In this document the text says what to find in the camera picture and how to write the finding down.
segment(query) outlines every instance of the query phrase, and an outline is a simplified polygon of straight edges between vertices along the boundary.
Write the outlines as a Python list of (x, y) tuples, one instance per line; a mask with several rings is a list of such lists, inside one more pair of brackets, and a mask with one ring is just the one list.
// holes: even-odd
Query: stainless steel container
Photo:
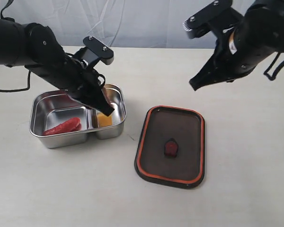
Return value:
[[(94, 132), (101, 139), (119, 136), (123, 132), (127, 116), (124, 97), (121, 89), (112, 84), (106, 84), (107, 97), (115, 111), (112, 113), (112, 125), (99, 127), (98, 111), (90, 110), (70, 99), (60, 91), (51, 91), (39, 95), (33, 103), (30, 118), (30, 132), (40, 139), (47, 148), (65, 147), (84, 143), (88, 134)], [(57, 126), (72, 117), (81, 119), (80, 131), (68, 132), (59, 135), (43, 136), (43, 132)]]

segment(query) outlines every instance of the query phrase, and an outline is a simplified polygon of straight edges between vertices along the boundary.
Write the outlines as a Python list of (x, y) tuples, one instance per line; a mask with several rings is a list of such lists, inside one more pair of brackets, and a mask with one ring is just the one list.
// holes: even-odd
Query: white table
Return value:
[[(188, 81), (212, 50), (114, 50), (115, 61), (96, 68), (124, 92), (128, 117), (118, 138), (46, 149), (28, 122), (33, 99), (55, 88), (33, 75), (31, 90), (0, 94), (0, 227), (284, 227), (284, 69), (268, 81), (271, 57), (244, 79), (195, 92)], [(25, 87), (26, 76), (23, 67), (0, 66), (0, 88)], [(205, 118), (200, 187), (148, 183), (135, 172), (155, 105)]]

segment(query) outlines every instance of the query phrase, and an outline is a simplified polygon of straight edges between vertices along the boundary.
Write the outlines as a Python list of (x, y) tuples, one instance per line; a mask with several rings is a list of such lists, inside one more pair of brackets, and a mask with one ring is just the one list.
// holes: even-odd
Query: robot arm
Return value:
[(67, 54), (49, 27), (0, 19), (0, 65), (24, 66), (72, 99), (109, 116), (114, 109), (105, 96), (105, 77), (94, 67), (99, 61), (111, 64), (114, 52), (92, 36), (83, 43), (84, 48)]
[[(215, 0), (183, 23), (190, 39), (212, 31), (217, 37), (212, 57), (189, 83), (194, 90), (233, 82), (277, 52), (272, 65), (284, 53), (284, 0), (256, 0), (245, 16), (235, 11), (232, 0)], [(274, 80), (284, 62), (270, 76)]]

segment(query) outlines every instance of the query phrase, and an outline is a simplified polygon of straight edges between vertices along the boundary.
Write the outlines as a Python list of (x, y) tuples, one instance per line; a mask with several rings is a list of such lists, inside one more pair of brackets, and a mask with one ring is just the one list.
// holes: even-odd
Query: container lid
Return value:
[(204, 178), (205, 123), (201, 114), (169, 106), (147, 112), (135, 159), (144, 180), (194, 188)]

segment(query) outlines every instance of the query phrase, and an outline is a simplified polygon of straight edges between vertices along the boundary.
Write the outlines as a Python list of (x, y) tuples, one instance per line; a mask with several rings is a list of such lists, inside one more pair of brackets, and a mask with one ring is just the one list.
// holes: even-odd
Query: white backdrop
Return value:
[[(213, 0), (14, 0), (4, 11), (21, 24), (49, 26), (61, 45), (83, 45), (93, 35), (109, 46), (213, 48), (208, 34), (189, 40), (182, 23)], [(245, 13), (254, 0), (234, 0)], [(0, 9), (7, 0), (0, 1)]]

